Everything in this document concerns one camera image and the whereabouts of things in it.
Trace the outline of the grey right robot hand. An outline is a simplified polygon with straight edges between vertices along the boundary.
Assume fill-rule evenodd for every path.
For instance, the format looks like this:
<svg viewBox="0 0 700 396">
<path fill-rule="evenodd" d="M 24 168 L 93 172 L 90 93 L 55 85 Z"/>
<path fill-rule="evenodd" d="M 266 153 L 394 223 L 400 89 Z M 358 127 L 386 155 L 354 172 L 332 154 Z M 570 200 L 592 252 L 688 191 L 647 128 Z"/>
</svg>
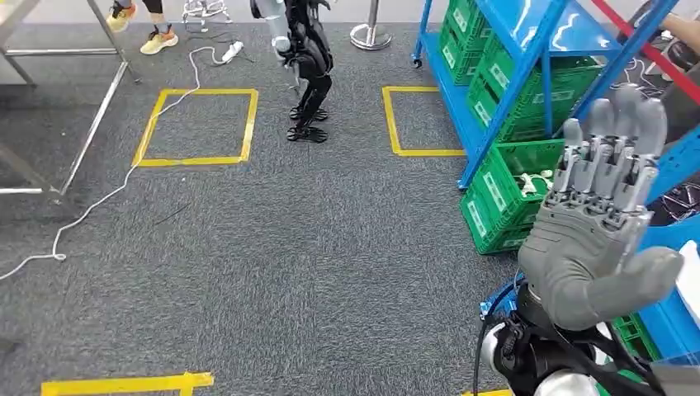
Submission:
<svg viewBox="0 0 700 396">
<path fill-rule="evenodd" d="M 662 102 L 628 83 L 562 133 L 553 186 L 518 262 L 550 320 L 579 331 L 664 298 L 684 259 L 668 247 L 640 249 L 667 136 Z"/>
</svg>

